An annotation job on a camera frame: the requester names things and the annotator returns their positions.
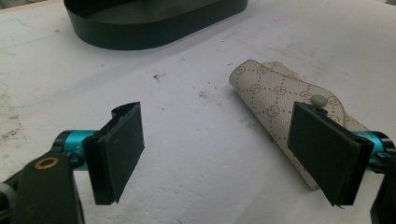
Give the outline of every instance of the dirty white surface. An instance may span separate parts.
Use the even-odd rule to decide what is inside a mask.
[[[250,0],[247,9],[167,46],[99,49],[62,3],[0,14],[0,179],[58,133],[100,129],[140,101],[146,149],[119,204],[96,206],[75,173],[87,223],[370,223],[381,175],[354,206],[310,191],[228,83],[248,60],[282,62],[396,139],[396,7],[362,0]]]

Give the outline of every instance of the black plastic container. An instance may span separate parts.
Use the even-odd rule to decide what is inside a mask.
[[[105,49],[166,45],[243,11],[248,0],[64,0],[76,34]]]

